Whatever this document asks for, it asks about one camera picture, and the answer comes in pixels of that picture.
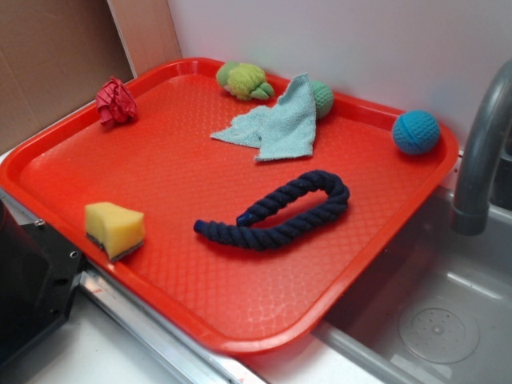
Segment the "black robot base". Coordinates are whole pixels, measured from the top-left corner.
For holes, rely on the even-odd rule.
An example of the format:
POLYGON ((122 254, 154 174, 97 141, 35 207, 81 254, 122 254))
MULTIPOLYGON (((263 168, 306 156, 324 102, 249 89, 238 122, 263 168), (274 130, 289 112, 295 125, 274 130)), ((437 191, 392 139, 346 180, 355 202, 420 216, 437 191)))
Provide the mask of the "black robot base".
POLYGON ((21 225, 1 204, 1 368, 68 320, 83 265, 51 225, 21 225))

